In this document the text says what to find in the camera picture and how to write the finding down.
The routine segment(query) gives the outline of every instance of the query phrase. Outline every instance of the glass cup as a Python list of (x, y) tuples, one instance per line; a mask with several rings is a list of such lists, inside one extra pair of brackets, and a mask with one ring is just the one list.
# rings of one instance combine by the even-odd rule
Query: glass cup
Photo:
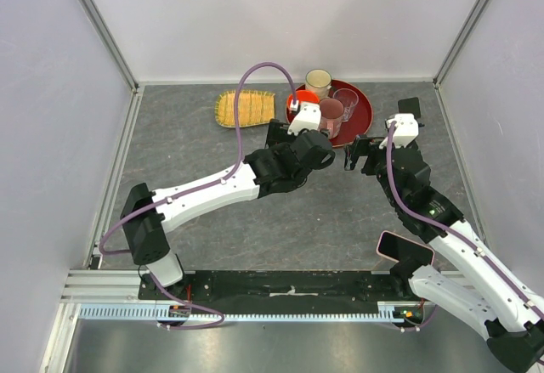
[(335, 138), (340, 133), (343, 119), (343, 105), (337, 99), (322, 99), (320, 101), (321, 120), (319, 130), (327, 129), (329, 139)]
[(359, 96), (354, 90), (349, 88), (340, 88), (334, 92), (332, 96), (334, 99), (340, 101), (343, 105), (343, 122), (346, 122), (354, 114), (355, 107), (359, 103)]
[(331, 89), (332, 77), (328, 71), (312, 70), (306, 75), (305, 87), (316, 93), (320, 99), (326, 99)]

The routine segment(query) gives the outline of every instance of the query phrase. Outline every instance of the red plate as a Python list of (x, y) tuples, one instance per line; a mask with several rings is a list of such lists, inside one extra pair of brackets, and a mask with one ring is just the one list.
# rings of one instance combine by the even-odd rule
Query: red plate
[[(334, 92), (340, 88), (354, 90), (359, 96), (359, 103), (357, 103), (354, 114), (349, 121), (342, 123), (340, 133), (335, 138), (331, 139), (334, 148), (339, 148), (345, 144), (351, 144), (355, 139), (355, 136), (360, 133), (366, 133), (372, 124), (372, 107), (368, 98), (357, 87), (352, 86), (348, 82), (341, 82), (340, 80), (332, 80), (332, 88), (329, 92), (329, 97), (332, 97)], [(304, 85), (297, 88), (297, 90), (304, 90)], [(289, 123), (291, 123), (292, 119), (295, 117), (287, 107), (286, 117)]]

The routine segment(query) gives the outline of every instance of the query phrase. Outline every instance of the phone screen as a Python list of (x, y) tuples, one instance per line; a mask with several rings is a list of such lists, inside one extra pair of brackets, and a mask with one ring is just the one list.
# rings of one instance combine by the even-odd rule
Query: phone screen
[(415, 258), (423, 265), (432, 264), (434, 251), (432, 248), (384, 231), (377, 244), (377, 253), (394, 261)]

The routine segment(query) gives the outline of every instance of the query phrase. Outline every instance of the yellow woven basket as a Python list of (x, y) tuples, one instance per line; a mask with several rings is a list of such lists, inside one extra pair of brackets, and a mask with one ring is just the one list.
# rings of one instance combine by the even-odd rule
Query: yellow woven basket
[[(215, 104), (215, 120), (222, 127), (235, 126), (235, 90), (219, 95)], [(241, 127), (268, 124), (274, 114), (274, 93), (269, 91), (242, 90), (238, 100), (238, 116)]]

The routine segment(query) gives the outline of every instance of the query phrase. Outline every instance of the pink mug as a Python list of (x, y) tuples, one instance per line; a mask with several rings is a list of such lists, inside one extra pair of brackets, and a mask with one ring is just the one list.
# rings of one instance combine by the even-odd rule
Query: pink mug
[(329, 131), (329, 139), (340, 133), (343, 119), (343, 104), (337, 99), (326, 98), (320, 101), (321, 121), (319, 129)]

